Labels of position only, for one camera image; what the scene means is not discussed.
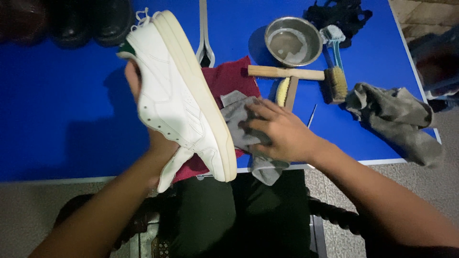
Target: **sneaker sole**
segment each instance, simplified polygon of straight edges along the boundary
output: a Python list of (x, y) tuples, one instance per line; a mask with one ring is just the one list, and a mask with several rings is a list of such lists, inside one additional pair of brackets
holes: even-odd
[(202, 74), (190, 42), (177, 18), (170, 11), (158, 12), (153, 15), (152, 20), (188, 89), (209, 122), (222, 158), (225, 182), (232, 181), (237, 174), (233, 139)]

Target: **needle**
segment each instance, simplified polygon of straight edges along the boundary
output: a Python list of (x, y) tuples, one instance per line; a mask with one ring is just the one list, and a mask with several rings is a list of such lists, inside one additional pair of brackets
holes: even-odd
[(309, 128), (309, 126), (311, 125), (311, 122), (313, 121), (314, 113), (315, 113), (315, 109), (316, 109), (316, 108), (317, 108), (317, 104), (315, 104), (314, 109), (313, 109), (313, 113), (311, 114), (311, 118), (309, 119), (308, 128)]

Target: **metal bowl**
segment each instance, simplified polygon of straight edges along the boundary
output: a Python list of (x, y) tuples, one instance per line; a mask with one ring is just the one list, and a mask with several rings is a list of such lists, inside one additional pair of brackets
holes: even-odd
[(322, 52), (322, 38), (308, 21), (282, 17), (271, 22), (264, 33), (269, 52), (284, 66), (298, 67), (314, 62)]

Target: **dark green pants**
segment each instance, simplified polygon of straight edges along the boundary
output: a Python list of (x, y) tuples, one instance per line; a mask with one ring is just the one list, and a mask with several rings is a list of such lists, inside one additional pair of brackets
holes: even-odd
[(170, 257), (308, 257), (310, 232), (304, 171), (285, 171), (273, 186), (251, 174), (231, 183), (196, 177), (176, 184), (161, 214)]

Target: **hand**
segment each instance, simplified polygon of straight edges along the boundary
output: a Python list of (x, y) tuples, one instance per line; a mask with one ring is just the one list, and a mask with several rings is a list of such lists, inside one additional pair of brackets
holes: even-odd
[(273, 142), (270, 146), (252, 145), (251, 152), (258, 151), (276, 160), (310, 162), (327, 143), (293, 113), (269, 100), (258, 99), (258, 103), (247, 107), (265, 119), (253, 119), (248, 127), (264, 132)]
[[(134, 100), (137, 103), (140, 95), (142, 77), (139, 67), (134, 60), (129, 60), (124, 74), (128, 80)], [(176, 153), (179, 144), (175, 141), (167, 140), (162, 133), (148, 128), (150, 135), (150, 152), (161, 153), (161, 155), (169, 156), (169, 159)]]

